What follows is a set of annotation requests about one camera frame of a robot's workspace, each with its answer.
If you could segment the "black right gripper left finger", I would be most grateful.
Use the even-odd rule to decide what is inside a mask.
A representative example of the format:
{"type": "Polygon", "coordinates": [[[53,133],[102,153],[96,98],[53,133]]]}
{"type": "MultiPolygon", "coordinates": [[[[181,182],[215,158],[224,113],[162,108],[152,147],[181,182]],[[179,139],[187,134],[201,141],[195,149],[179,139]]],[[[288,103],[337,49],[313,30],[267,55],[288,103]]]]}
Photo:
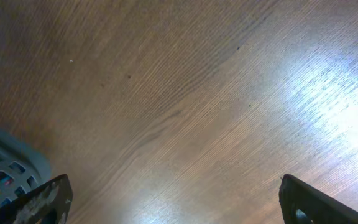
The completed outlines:
{"type": "Polygon", "coordinates": [[[73,191],[66,174],[42,184],[0,208],[0,224],[65,224],[73,191]]]}

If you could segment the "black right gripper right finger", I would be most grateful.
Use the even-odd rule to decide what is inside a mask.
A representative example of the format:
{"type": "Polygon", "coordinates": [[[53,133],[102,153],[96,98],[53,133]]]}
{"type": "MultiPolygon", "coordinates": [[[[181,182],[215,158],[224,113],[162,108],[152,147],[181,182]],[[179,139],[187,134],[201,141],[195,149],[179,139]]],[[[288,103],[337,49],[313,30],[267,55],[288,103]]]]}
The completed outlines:
{"type": "Polygon", "coordinates": [[[358,212],[293,175],[285,174],[279,189],[285,224],[358,224],[358,212]]]}

